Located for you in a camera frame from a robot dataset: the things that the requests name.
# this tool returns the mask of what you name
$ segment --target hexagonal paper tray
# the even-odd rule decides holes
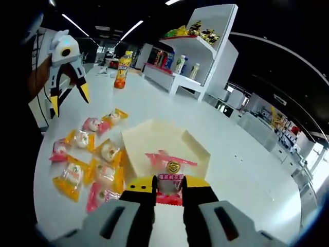
[[[147,120],[122,133],[127,153],[125,180],[153,175],[152,165],[145,153],[165,150],[170,156],[197,162],[197,167],[185,169],[185,173],[205,178],[210,153],[185,129],[179,129],[160,120]]]

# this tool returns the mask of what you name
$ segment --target pink snack package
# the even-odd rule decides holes
[[[84,131],[93,131],[97,132],[97,134],[102,135],[105,131],[111,128],[111,125],[106,122],[99,120],[95,117],[89,117],[84,122],[82,126],[82,130]]]
[[[111,199],[119,199],[121,194],[114,193],[109,189],[105,189],[104,186],[95,182],[90,188],[87,212],[90,213],[96,210],[104,202],[108,202]]]
[[[158,176],[157,202],[170,205],[181,205],[181,182],[184,178],[184,168],[187,165],[197,166],[196,162],[169,156],[167,152],[145,154],[151,161]]]
[[[68,145],[65,142],[65,138],[54,142],[52,148],[52,154],[49,160],[55,162],[67,161],[67,149],[68,149]]]

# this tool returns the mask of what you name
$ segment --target ceiling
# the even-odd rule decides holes
[[[232,31],[266,37],[283,45],[329,78],[327,1],[182,0],[171,6],[167,6],[166,1],[55,0],[57,8],[49,9],[43,25],[55,30],[69,28],[73,36],[83,37],[80,30],[61,16],[64,13],[93,39],[109,36],[116,41],[120,39],[118,35],[143,20],[125,42],[158,45],[168,30],[185,25],[195,8],[235,3],[239,9]],[[96,25],[110,27],[110,31],[99,31]],[[259,94],[304,130],[320,132],[319,125],[329,134],[329,85],[314,70],[290,53],[265,42],[234,35],[229,39],[239,51],[230,82]],[[287,105],[275,101],[273,93],[286,100]]]

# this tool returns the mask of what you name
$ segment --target ceiling light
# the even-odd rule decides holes
[[[56,4],[55,4],[55,1],[54,1],[54,0],[49,0],[49,3],[50,3],[51,5],[53,5],[54,7],[56,7]]]
[[[67,19],[69,22],[71,22],[73,25],[75,25],[80,31],[82,31],[87,37],[89,37],[89,35],[83,31],[77,24],[74,23],[74,21],[72,21],[69,17],[67,17],[67,15],[62,14],[62,16]]]
[[[136,27],[138,27],[140,24],[142,24],[144,21],[139,21],[137,24],[135,24],[121,39],[120,41],[122,41],[125,37],[127,37],[127,35],[129,33],[131,33]]]
[[[96,28],[97,30],[101,30],[101,31],[109,31],[109,27],[95,26],[95,28]]]
[[[166,4],[167,5],[172,5],[172,4],[174,4],[174,3],[178,2],[178,1],[180,1],[180,0],[169,0],[168,2],[166,2]]]

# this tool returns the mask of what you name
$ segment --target white table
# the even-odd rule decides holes
[[[124,125],[107,132],[97,145],[109,137],[122,145],[120,131],[151,118],[186,128],[211,153],[206,180],[220,200],[228,200],[253,219],[257,230],[268,231],[285,242],[296,236],[301,217],[298,187],[253,137],[214,107],[188,94],[178,93],[171,98],[134,73],[128,74],[124,89],[113,89],[114,79],[96,76],[99,69],[94,67],[86,76],[90,104],[84,102],[77,89],[72,90],[61,105],[60,117],[51,121],[40,148],[34,175],[34,203],[39,229],[46,237],[55,239],[81,227],[87,216],[89,188],[82,189],[80,200],[75,203],[53,186],[52,178],[63,170],[61,165],[51,165],[48,160],[54,141],[80,127],[87,117],[108,113],[113,104],[127,111],[129,118]],[[86,162],[91,157],[85,152],[73,155]],[[188,246],[182,223],[183,207],[157,205],[155,210],[150,246]]]

